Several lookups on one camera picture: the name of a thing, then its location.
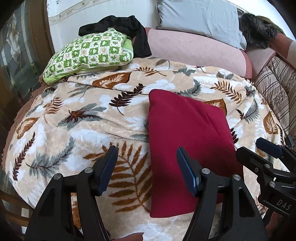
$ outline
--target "gray pillow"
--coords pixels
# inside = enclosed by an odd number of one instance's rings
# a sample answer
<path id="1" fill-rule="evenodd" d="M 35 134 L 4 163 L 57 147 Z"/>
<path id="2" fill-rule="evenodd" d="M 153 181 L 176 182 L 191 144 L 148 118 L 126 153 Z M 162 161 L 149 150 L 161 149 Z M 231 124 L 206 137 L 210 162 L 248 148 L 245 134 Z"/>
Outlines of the gray pillow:
<path id="1" fill-rule="evenodd" d="M 239 29 L 237 8 L 224 0 L 158 0 L 158 29 L 199 34 L 238 49 L 247 42 Z"/>

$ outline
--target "white wall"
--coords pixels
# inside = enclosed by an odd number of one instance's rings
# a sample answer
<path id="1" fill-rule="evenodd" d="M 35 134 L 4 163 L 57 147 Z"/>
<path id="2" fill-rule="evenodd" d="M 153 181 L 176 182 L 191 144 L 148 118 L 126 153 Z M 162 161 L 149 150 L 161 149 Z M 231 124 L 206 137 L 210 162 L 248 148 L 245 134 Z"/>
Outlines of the white wall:
<path id="1" fill-rule="evenodd" d="M 228 0 L 255 15 L 268 17 L 295 40 L 289 27 L 267 0 Z M 47 0 L 49 26 L 55 51 L 78 37 L 79 27 L 108 15 L 135 15 L 144 27 L 159 24 L 156 0 Z"/>

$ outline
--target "green and white pillow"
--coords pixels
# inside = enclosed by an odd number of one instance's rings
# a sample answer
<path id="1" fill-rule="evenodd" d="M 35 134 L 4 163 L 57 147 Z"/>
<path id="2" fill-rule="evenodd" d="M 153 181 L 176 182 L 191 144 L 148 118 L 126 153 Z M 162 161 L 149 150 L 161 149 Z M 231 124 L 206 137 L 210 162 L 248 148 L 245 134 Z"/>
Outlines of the green and white pillow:
<path id="1" fill-rule="evenodd" d="M 126 65 L 133 59 L 130 39 L 109 28 L 103 33 L 79 37 L 55 53 L 43 72 L 47 84 L 81 70 L 101 70 Z"/>

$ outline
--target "red folded cloth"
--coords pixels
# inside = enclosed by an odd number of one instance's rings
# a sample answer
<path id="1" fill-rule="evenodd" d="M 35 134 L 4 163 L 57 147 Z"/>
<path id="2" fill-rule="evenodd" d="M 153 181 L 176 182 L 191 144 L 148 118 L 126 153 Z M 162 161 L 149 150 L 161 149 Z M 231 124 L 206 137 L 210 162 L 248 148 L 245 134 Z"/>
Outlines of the red folded cloth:
<path id="1" fill-rule="evenodd" d="M 152 90 L 149 102 L 151 217 L 172 217 L 195 209 L 198 198 L 187 190 L 176 160 L 180 146 L 216 175 L 243 176 L 243 166 L 236 160 L 233 139 L 220 108 L 164 90 Z M 218 195 L 217 203 L 222 198 Z"/>

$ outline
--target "leaf-patterned blanket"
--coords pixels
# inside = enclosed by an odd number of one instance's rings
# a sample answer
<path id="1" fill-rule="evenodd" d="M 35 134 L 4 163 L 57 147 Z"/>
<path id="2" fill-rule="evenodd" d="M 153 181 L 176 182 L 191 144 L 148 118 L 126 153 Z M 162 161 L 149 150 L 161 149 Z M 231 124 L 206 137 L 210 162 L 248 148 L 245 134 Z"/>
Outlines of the leaf-patterned blanket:
<path id="1" fill-rule="evenodd" d="M 147 115 L 152 89 L 220 107 L 236 148 L 245 146 L 268 158 L 255 148 L 257 138 L 283 144 L 278 120 L 248 80 L 216 67 L 135 58 L 112 71 L 62 79 L 35 99 L 13 136 L 5 163 L 19 195 L 35 207 L 55 173 L 77 174 L 115 145 L 118 161 L 107 191 L 97 199 L 111 237 L 145 232 L 144 240 L 181 240 L 192 213 L 161 219 L 149 216 L 152 172 Z M 274 165 L 283 168 L 279 160 Z M 256 178 L 247 169 L 244 178 L 257 201 Z M 72 202 L 79 227 L 75 194 Z"/>

